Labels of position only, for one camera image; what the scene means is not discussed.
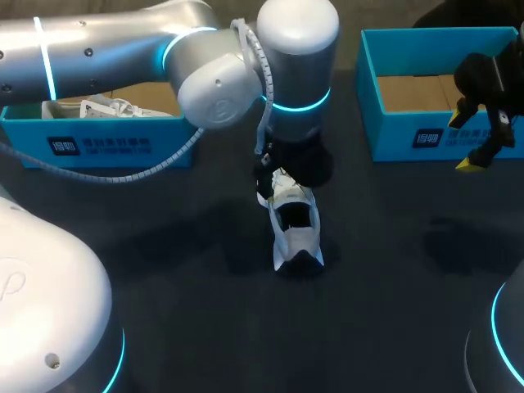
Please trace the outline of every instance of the white shoe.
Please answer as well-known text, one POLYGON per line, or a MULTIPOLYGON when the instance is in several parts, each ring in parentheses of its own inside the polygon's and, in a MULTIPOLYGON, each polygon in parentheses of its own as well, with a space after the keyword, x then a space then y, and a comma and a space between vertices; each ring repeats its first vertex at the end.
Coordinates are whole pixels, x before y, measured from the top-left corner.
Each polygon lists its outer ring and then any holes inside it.
POLYGON ((142 109, 119 98, 101 94, 81 102, 42 102, 42 119, 83 119, 101 117, 172 117, 168 113, 142 109))
POLYGON ((324 266, 320 250, 320 216, 311 189, 302 187, 282 169, 273 172, 273 196, 259 203, 268 208, 275 234, 273 264, 278 271, 285 263, 324 266))

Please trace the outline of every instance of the open box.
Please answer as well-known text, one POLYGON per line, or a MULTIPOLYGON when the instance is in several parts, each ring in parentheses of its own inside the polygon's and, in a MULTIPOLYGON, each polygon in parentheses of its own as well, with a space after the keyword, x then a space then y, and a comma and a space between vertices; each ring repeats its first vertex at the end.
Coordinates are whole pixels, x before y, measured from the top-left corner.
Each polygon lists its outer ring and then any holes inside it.
MULTIPOLYGON (((448 127, 461 97, 452 75, 469 53, 494 56, 516 37, 514 28, 363 30, 356 89, 373 160, 462 160, 480 146, 485 110, 448 127)), ((524 120, 514 130, 516 147, 497 157, 524 157, 524 120)))
MULTIPOLYGON (((0 124, 13 148, 60 168, 150 168, 173 155, 195 131, 182 117, 169 84, 137 84, 106 95, 173 117, 42 120, 37 103, 5 107, 0 124)), ((191 162, 192 151, 187 151, 172 166, 189 167, 191 162)))

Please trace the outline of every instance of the logo on box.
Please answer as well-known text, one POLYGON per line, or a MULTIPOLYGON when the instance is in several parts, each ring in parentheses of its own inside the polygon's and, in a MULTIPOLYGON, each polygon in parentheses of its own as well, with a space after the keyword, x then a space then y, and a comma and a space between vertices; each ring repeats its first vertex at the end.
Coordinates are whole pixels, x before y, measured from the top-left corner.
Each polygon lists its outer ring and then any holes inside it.
POLYGON ((79 156, 80 150, 72 137, 49 137, 49 146, 55 156, 79 156))
POLYGON ((443 129, 419 129, 413 140, 413 149, 439 146, 443 132, 443 129))

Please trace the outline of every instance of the cable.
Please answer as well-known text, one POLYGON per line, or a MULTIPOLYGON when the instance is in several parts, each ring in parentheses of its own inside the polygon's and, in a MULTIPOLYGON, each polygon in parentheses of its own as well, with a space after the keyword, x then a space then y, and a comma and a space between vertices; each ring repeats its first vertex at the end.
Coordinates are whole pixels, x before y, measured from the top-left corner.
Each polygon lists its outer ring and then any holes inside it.
MULTIPOLYGON (((265 56, 264 49, 260 44, 259 39, 256 37, 255 32, 246 24, 243 19, 235 19, 231 22, 231 28, 236 29, 239 33, 241 45, 243 37, 245 35, 247 42, 250 44, 251 49, 255 53, 257 60, 262 67, 262 73, 264 74, 265 81, 265 108, 262 115, 262 119, 256 129, 256 145, 255 154, 260 156, 265 146, 265 130, 269 124, 271 117, 271 110, 273 109, 273 76, 271 75, 271 68, 269 67, 268 58, 265 56)), ((246 48, 242 48, 242 55, 244 56, 244 62, 248 64, 249 53, 246 48)))
POLYGON ((117 177, 92 176, 90 174, 81 174, 79 172, 73 172, 72 170, 58 168, 55 165, 50 165, 47 162, 37 160, 36 158, 32 156, 28 156, 27 154, 22 153, 21 151, 17 151, 13 149, 11 146, 3 142, 0 142, 0 151, 8 154, 9 156, 15 157, 19 160, 28 161, 31 164, 37 165, 41 169, 51 172, 52 174, 59 174, 60 176, 72 178, 75 180, 81 180, 83 182, 103 183, 103 184, 131 183, 131 182, 136 182, 137 180, 142 180, 143 178, 152 176, 153 174, 157 174, 161 170, 173 164, 186 151, 188 151, 197 142, 198 139, 200 139, 204 131, 205 131, 204 129, 198 129, 195 132, 195 134, 191 138, 189 138, 189 140, 186 142, 185 145, 183 145, 180 149, 178 149, 178 151, 174 153, 170 158, 162 161, 158 165, 155 165, 154 167, 150 169, 143 170, 142 172, 138 172, 137 174, 129 174, 127 176, 117 176, 117 177))

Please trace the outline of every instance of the dark table surface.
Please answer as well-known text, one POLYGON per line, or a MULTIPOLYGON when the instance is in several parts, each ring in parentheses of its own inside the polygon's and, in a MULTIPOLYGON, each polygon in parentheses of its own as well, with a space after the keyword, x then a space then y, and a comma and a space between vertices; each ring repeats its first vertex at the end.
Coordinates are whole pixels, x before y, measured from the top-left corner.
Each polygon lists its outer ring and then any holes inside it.
POLYGON ((251 178, 256 116, 208 134, 191 170, 95 186, 0 158, 27 210, 100 256, 144 392, 463 392, 475 318, 524 256, 524 163, 374 164, 352 71, 335 74, 315 192, 327 271, 273 272, 251 178))

